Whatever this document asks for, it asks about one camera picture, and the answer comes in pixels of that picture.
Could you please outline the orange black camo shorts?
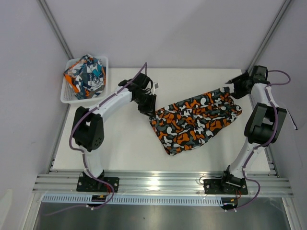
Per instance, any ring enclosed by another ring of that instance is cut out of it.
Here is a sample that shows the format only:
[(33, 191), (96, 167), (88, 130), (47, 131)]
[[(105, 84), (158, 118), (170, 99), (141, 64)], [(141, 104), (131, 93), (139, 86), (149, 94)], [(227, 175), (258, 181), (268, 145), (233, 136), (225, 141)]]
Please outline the orange black camo shorts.
[(156, 136), (170, 156), (207, 143), (242, 114), (229, 87), (172, 103), (149, 119)]

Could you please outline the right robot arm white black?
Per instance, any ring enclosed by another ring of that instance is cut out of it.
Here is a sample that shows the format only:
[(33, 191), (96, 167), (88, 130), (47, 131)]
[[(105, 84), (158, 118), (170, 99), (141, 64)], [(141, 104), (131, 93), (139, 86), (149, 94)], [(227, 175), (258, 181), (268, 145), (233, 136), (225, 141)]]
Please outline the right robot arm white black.
[(224, 191), (239, 190), (246, 186), (246, 176), (257, 156), (274, 143), (282, 129), (287, 110), (273, 98), (268, 81), (268, 69), (254, 66), (250, 73), (228, 81), (234, 85), (232, 96), (240, 99), (252, 94), (258, 100), (244, 130), (245, 143), (236, 159), (223, 172), (221, 187)]

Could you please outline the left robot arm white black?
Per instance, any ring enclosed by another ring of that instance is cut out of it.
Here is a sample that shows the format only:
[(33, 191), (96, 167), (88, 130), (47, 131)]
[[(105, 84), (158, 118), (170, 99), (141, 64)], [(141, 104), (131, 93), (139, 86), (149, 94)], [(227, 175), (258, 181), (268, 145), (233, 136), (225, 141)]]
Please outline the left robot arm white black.
[(105, 132), (104, 123), (116, 111), (130, 102), (138, 105), (138, 111), (146, 116), (154, 116), (156, 105), (155, 90), (158, 84), (144, 73), (139, 73), (130, 80), (121, 81), (107, 98), (90, 106), (76, 109), (69, 146), (82, 154), (84, 173), (91, 178), (98, 178), (104, 173), (102, 156), (99, 148)]

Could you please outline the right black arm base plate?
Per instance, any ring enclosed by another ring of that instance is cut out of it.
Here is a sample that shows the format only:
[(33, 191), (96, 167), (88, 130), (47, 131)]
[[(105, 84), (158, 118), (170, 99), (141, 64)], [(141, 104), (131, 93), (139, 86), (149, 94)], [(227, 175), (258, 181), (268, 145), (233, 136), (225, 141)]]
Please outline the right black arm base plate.
[(248, 188), (245, 179), (201, 179), (205, 194), (208, 195), (247, 195)]

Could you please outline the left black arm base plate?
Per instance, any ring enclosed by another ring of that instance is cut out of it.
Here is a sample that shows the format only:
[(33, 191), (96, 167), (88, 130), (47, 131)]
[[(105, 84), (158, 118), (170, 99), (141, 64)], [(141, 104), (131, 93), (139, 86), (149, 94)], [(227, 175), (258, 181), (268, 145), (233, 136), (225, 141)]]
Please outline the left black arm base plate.
[[(118, 192), (119, 178), (118, 177), (104, 177), (103, 180), (114, 187), (115, 193)], [(79, 177), (76, 187), (77, 192), (107, 192), (107, 186), (98, 182), (87, 175)]]

